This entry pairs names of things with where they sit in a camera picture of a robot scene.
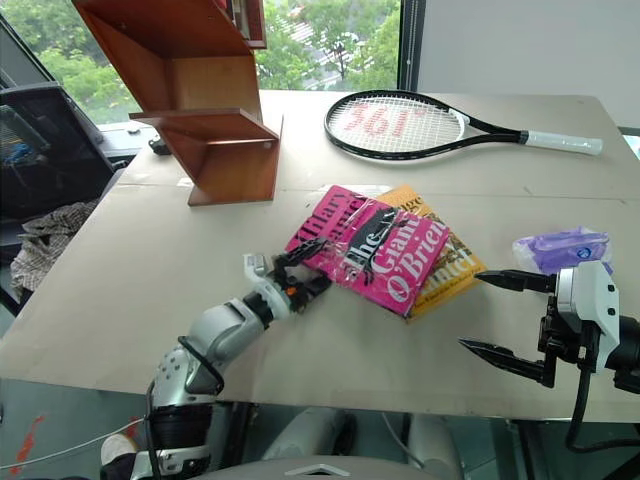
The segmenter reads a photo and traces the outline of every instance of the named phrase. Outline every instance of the purple package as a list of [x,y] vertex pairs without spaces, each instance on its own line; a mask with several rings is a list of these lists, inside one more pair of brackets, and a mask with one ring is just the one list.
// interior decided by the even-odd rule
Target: purple package
[[545,275],[592,260],[602,261],[613,272],[609,234],[585,227],[521,238],[513,242],[513,254],[525,270]]
[[449,237],[449,229],[333,186],[286,250],[318,237],[327,238],[328,246],[305,265],[406,317]]

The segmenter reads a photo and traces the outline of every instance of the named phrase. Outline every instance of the wooden bookshelf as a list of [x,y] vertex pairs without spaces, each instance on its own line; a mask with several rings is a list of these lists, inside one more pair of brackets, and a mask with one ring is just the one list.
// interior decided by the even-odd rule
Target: wooden bookshelf
[[73,1],[144,110],[131,119],[193,179],[190,205],[273,198],[279,136],[262,123],[252,52],[265,46],[260,2],[251,40],[214,0]]

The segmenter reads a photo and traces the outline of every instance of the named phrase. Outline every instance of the racket handle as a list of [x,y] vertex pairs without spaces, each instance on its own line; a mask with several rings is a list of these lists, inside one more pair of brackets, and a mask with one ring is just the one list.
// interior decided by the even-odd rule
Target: racket handle
[[602,140],[599,138],[572,137],[535,130],[529,130],[527,133],[528,137],[524,144],[530,147],[552,148],[587,155],[599,155],[602,152]]

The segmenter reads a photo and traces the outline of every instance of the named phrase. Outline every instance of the red stain on floor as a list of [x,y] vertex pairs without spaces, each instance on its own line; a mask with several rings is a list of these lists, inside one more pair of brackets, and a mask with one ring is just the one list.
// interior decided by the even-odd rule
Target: red stain on floor
[[[136,420],[140,420],[140,417],[130,417],[129,418],[129,422],[135,422]],[[129,438],[133,438],[136,435],[136,433],[138,432],[138,425],[140,425],[140,424],[136,423],[135,425],[128,426],[127,429],[124,431],[124,434]]]
[[[25,462],[31,449],[35,446],[35,433],[36,427],[40,422],[44,421],[44,415],[40,415],[36,418],[31,424],[31,428],[29,429],[29,433],[24,437],[24,442],[22,443],[22,448],[18,451],[16,455],[16,463]],[[17,475],[22,471],[22,467],[13,467],[11,470],[11,475]]]

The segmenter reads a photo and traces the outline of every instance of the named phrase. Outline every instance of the cable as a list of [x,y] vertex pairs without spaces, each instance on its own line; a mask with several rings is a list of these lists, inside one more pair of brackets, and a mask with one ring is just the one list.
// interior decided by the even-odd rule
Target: cable
[[211,376],[216,379],[216,381],[218,382],[218,385],[216,385],[216,388],[213,394],[218,395],[224,388],[224,378],[222,378],[222,375],[220,375],[220,372],[216,370],[216,367],[214,367],[211,364],[211,362],[204,357],[204,355],[198,352],[193,347],[193,345],[189,343],[189,340],[187,340],[187,337],[184,337],[184,336],[178,337],[178,343],[182,345],[191,355],[193,355],[196,358],[196,360],[198,360],[200,364],[207,369],[207,372],[209,372]]
[[578,383],[578,394],[576,396],[576,404],[573,408],[573,416],[569,424],[569,430],[565,438],[565,445],[569,450],[575,453],[597,452],[599,450],[607,450],[609,448],[618,447],[640,447],[640,439],[621,438],[617,440],[607,440],[604,442],[594,443],[593,445],[576,445],[582,419],[587,408],[587,398],[589,397],[589,384],[591,383],[591,371],[588,368],[580,370],[580,382]]
[[99,437],[96,437],[92,440],[89,440],[87,442],[81,443],[80,445],[76,445],[75,447],[71,447],[71,448],[67,448],[66,450],[61,450],[59,452],[56,453],[52,453],[50,455],[45,455],[44,457],[40,457],[40,458],[34,458],[33,460],[28,460],[26,462],[20,462],[20,463],[12,463],[11,465],[0,465],[0,470],[7,470],[9,468],[14,468],[14,467],[24,467],[25,465],[31,465],[32,463],[37,463],[37,462],[42,462],[44,460],[49,460],[50,458],[55,458],[55,457],[60,457],[62,455],[66,455],[69,452],[73,452],[74,450],[78,450],[80,448],[84,448],[88,445],[91,445],[92,443],[96,443],[99,442],[100,440],[103,440],[107,437],[110,437],[111,435],[115,435],[118,432],[121,432],[123,430],[126,430],[127,428],[133,426],[133,425],[137,425],[138,423],[141,423],[142,421],[144,421],[144,419],[139,419],[139,420],[135,420],[133,422],[127,423],[125,426],[118,428],[117,430],[114,430],[111,433],[106,433],[104,435],[101,435]]
[[151,464],[151,472],[153,474],[153,478],[155,480],[161,480],[162,476],[160,475],[160,465],[158,464],[158,454],[153,442],[153,431],[151,425],[151,413],[153,412],[151,394],[153,392],[153,387],[155,386],[155,384],[155,380],[149,384],[149,388],[147,388],[147,394],[145,395],[147,404],[147,415],[145,416],[144,433],[147,437],[147,452],[149,453],[149,463]]
[[385,413],[380,413],[380,415],[382,415],[382,419],[384,420],[384,423],[387,425],[387,429],[389,430],[389,433],[393,437],[393,440],[398,444],[398,446],[402,449],[402,451],[407,454],[407,457],[409,457],[411,460],[416,462],[420,467],[420,469],[423,469],[424,463],[421,460],[419,460],[418,457],[416,457],[413,454],[413,452],[409,450],[404,443],[402,443],[402,440],[398,438],[398,435],[396,434],[395,430],[391,427],[391,424],[389,423],[389,419],[387,418],[387,415]]

